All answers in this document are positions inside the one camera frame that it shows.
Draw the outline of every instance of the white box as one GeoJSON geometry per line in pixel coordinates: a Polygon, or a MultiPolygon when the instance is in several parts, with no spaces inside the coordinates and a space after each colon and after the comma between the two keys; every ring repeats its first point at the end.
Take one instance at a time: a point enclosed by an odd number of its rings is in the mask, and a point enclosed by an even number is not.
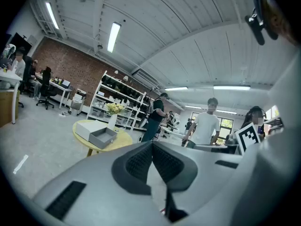
{"type": "Polygon", "coordinates": [[[74,94],[74,97],[77,98],[77,99],[80,99],[80,100],[83,99],[83,96],[81,96],[81,95],[79,95],[79,94],[74,94]]]}
{"type": "Polygon", "coordinates": [[[80,135],[86,141],[89,141],[90,133],[106,128],[107,125],[95,120],[89,122],[77,122],[75,133],[80,135]]]}
{"type": "Polygon", "coordinates": [[[98,91],[97,94],[101,95],[101,96],[104,96],[104,93],[101,92],[101,91],[98,91]]]}

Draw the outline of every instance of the concrete floor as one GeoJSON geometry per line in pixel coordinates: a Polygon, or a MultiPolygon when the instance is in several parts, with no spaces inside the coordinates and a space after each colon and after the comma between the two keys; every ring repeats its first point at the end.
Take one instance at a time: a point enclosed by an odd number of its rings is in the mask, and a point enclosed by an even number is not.
{"type": "MultiPolygon", "coordinates": [[[[62,118],[59,113],[67,108],[36,106],[36,101],[27,95],[20,95],[18,119],[15,125],[9,123],[0,128],[1,167],[11,185],[18,191],[32,198],[47,182],[84,159],[88,149],[78,142],[72,133],[76,121],[85,120],[86,115],[62,118]],[[21,169],[13,174],[14,169],[28,155],[21,169]]],[[[126,132],[137,143],[141,131],[126,132]]],[[[147,184],[152,187],[154,203],[163,209],[166,197],[166,185],[152,164],[147,184]]]]}

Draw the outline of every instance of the brick wall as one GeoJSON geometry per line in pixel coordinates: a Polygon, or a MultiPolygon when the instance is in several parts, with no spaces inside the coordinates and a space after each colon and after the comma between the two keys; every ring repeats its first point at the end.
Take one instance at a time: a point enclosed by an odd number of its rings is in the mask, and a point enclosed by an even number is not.
{"type": "MultiPolygon", "coordinates": [[[[87,92],[85,100],[86,106],[90,106],[103,73],[107,70],[107,74],[113,76],[116,71],[115,68],[105,62],[46,37],[39,44],[32,58],[33,60],[37,59],[39,61],[37,71],[45,69],[46,66],[48,66],[51,68],[53,78],[59,77],[71,82],[73,90],[70,94],[70,99],[74,96],[76,89],[82,89],[87,92]]],[[[122,79],[124,76],[123,73],[119,72],[115,77],[117,79],[122,79]]],[[[148,88],[135,81],[131,82],[130,78],[126,84],[142,93],[146,91],[148,94],[148,88]]],[[[151,92],[150,97],[155,99],[158,95],[151,92]]],[[[177,107],[169,102],[165,102],[165,112],[170,110],[180,114],[180,110],[177,107]]]]}

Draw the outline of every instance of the flower vase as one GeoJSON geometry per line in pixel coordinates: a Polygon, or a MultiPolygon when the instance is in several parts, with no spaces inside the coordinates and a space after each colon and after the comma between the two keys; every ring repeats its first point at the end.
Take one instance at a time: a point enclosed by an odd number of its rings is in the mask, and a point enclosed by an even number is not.
{"type": "Polygon", "coordinates": [[[109,129],[114,130],[116,120],[117,120],[117,114],[112,115],[111,118],[109,119],[109,123],[108,123],[109,129]]]}

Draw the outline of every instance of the fluorescent light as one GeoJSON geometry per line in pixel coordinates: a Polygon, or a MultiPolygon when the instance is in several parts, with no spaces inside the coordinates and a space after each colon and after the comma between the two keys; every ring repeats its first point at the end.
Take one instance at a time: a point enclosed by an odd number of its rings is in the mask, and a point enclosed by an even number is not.
{"type": "Polygon", "coordinates": [[[222,112],[222,113],[228,113],[228,114],[233,114],[233,115],[236,115],[237,112],[232,112],[232,111],[223,111],[223,110],[216,110],[218,112],[222,112]]]}
{"type": "Polygon", "coordinates": [[[49,2],[46,2],[46,7],[47,7],[47,9],[48,9],[48,13],[49,13],[49,15],[50,15],[50,17],[51,17],[51,20],[52,20],[52,22],[53,22],[55,28],[58,29],[58,25],[57,25],[57,23],[56,23],[55,16],[54,16],[54,14],[53,14],[53,11],[52,11],[52,8],[51,8],[51,5],[50,5],[49,2]]]}
{"type": "Polygon", "coordinates": [[[108,43],[108,51],[113,53],[115,41],[119,32],[121,25],[118,23],[113,23],[112,28],[111,28],[111,33],[110,33],[110,38],[109,38],[109,43],[108,43]]]}
{"type": "Polygon", "coordinates": [[[183,89],[188,89],[188,88],[185,86],[185,87],[169,88],[165,90],[170,91],[170,90],[183,90],[183,89]]]}
{"type": "Polygon", "coordinates": [[[196,109],[202,109],[201,107],[197,107],[197,106],[191,106],[191,105],[186,105],[185,107],[189,107],[189,108],[196,108],[196,109]]]}
{"type": "Polygon", "coordinates": [[[249,85],[213,85],[214,89],[228,89],[228,90],[249,90],[249,85]]]}

